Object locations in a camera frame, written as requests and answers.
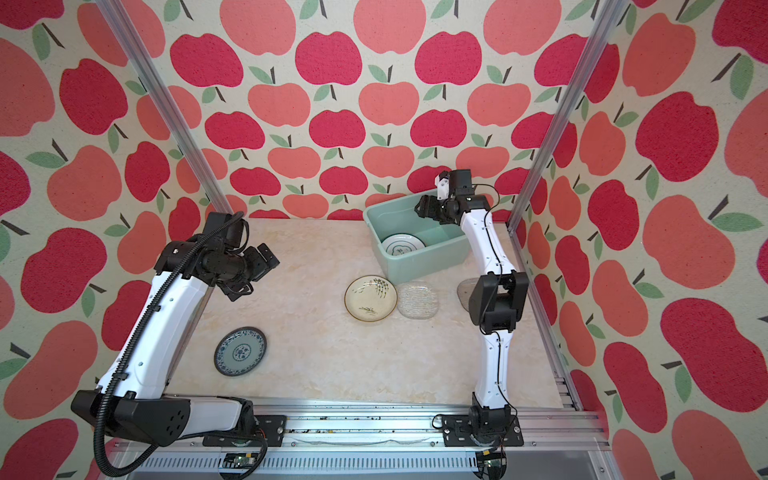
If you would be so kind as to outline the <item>white black ring plate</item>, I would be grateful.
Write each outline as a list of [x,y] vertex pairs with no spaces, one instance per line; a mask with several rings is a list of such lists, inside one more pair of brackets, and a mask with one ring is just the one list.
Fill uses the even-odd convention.
[[392,234],[382,241],[385,253],[393,257],[413,253],[425,247],[426,244],[418,237],[406,233]]

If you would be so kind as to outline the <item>grey glass plate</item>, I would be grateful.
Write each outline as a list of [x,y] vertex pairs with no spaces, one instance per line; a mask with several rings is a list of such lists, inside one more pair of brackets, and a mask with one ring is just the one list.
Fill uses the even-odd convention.
[[478,278],[470,278],[460,282],[459,285],[457,286],[457,290],[456,290],[457,297],[459,299],[459,302],[462,308],[465,311],[469,311],[469,301],[477,281],[478,281]]

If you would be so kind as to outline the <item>blue patterned plate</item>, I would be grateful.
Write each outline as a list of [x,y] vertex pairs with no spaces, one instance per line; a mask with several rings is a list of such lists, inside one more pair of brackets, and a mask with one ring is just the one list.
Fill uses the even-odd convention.
[[227,377],[245,375],[254,370],[267,352],[266,335],[255,327],[242,327],[228,333],[214,351],[216,370]]

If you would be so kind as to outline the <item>clear glass plate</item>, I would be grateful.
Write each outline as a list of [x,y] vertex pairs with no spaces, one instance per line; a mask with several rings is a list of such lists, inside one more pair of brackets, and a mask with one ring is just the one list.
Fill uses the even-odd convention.
[[398,312],[406,318],[427,320],[439,310],[436,291],[424,282],[408,282],[397,286]]

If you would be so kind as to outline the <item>beige bamboo pattern plate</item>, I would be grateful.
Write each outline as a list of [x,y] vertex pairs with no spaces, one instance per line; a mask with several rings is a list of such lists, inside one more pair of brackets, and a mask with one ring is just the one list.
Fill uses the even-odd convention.
[[398,293],[386,278],[365,275],[349,284],[344,294],[347,312],[362,322],[377,322],[388,317],[397,307]]

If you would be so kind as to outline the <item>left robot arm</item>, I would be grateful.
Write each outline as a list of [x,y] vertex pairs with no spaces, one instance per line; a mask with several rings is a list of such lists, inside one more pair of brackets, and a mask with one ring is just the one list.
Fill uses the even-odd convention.
[[248,245],[248,233],[242,214],[214,212],[201,233],[164,247],[120,354],[95,389],[80,390],[72,400],[72,412],[97,436],[165,447],[187,437],[259,433],[248,400],[165,393],[208,291],[217,287],[236,301],[278,266],[265,244]]

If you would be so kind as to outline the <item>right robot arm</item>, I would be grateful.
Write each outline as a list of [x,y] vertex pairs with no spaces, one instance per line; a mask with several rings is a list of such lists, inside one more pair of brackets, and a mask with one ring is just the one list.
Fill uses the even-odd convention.
[[422,196],[414,211],[421,218],[459,226],[469,241],[479,278],[468,312],[484,341],[484,369],[469,411],[471,435],[480,445],[499,443],[517,417],[508,398],[509,349],[523,314],[529,279],[505,254],[493,226],[492,207],[476,192],[470,170],[441,172],[435,186],[436,193]]

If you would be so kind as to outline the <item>mint green plastic bin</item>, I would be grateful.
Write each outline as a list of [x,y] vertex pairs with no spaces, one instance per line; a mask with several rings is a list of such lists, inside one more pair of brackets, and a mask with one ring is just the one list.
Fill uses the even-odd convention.
[[[457,225],[420,218],[414,207],[419,194],[400,197],[368,207],[363,219],[369,229],[372,250],[384,276],[393,284],[409,282],[465,261],[470,254],[466,235]],[[392,234],[406,233],[418,237],[426,247],[401,256],[390,256],[382,241]]]

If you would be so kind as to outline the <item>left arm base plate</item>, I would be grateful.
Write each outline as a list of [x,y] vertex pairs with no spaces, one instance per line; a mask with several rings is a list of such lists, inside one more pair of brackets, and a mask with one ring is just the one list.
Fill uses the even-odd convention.
[[286,429],[285,415],[256,415],[254,420],[235,430],[208,434],[203,437],[205,447],[255,448],[265,440],[269,447],[281,447]]

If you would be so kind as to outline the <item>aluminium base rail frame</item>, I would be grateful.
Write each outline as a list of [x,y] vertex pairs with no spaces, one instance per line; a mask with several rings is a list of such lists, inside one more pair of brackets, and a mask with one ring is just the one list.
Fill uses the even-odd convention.
[[[444,414],[465,405],[257,398],[258,415],[282,416],[282,443],[256,479],[471,479],[475,447],[448,447]],[[507,479],[619,479],[595,413],[521,407],[523,444],[505,447]]]

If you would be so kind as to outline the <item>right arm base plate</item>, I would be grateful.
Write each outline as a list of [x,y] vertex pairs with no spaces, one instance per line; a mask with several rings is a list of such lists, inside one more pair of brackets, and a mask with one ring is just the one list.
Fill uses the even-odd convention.
[[505,414],[496,417],[442,415],[437,430],[446,447],[496,448],[525,444],[518,418]]

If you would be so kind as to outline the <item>right aluminium frame post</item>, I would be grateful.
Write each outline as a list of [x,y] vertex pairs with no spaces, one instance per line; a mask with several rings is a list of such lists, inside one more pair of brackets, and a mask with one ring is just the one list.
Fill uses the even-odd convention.
[[571,113],[577,108],[579,102],[586,98],[586,85],[613,35],[616,22],[629,4],[630,2],[627,0],[601,1],[603,8],[597,14],[595,24],[590,35],[587,37],[584,50],[575,66],[571,80],[558,102],[553,120],[550,123],[542,145],[533,158],[533,163],[522,191],[516,197],[514,209],[507,222],[507,231],[510,235],[515,233],[515,229],[522,219],[525,209],[530,205],[530,200],[541,179],[546,164],[553,157],[554,149],[557,147],[570,121]]

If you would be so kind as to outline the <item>aluminium frame post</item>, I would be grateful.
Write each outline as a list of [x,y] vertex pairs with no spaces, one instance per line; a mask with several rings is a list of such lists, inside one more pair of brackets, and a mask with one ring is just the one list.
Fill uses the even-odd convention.
[[136,71],[138,78],[146,87],[160,116],[169,128],[177,147],[187,159],[210,204],[215,211],[232,214],[233,209],[226,195],[218,184],[218,180],[210,168],[206,157],[195,141],[180,108],[158,73],[153,59],[146,49],[141,35],[133,25],[123,3],[121,1],[106,0],[97,1],[96,4]]
[[546,164],[553,157],[554,149],[557,147],[570,121],[571,113],[577,108],[579,102],[586,98],[586,85],[613,35],[616,22],[629,4],[630,2],[627,0],[601,1],[603,8],[597,14],[595,24],[590,35],[587,37],[584,50],[575,66],[571,80],[558,102],[553,120],[550,123],[542,145],[533,158],[533,163],[522,191],[516,197],[514,209],[507,222],[507,231],[510,235],[515,233],[515,229],[522,219],[525,209],[530,205],[530,200],[541,179]]

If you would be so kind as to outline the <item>left aluminium frame post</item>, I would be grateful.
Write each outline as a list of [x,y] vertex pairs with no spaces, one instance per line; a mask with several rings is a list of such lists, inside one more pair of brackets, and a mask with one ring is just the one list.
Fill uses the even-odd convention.
[[232,214],[233,209],[226,195],[218,184],[218,180],[210,168],[206,157],[195,141],[180,108],[158,73],[153,59],[146,49],[141,35],[133,25],[123,3],[121,1],[106,0],[97,1],[96,4],[136,71],[138,78],[146,87],[160,116],[169,128],[177,147],[187,159],[210,204],[215,211]]

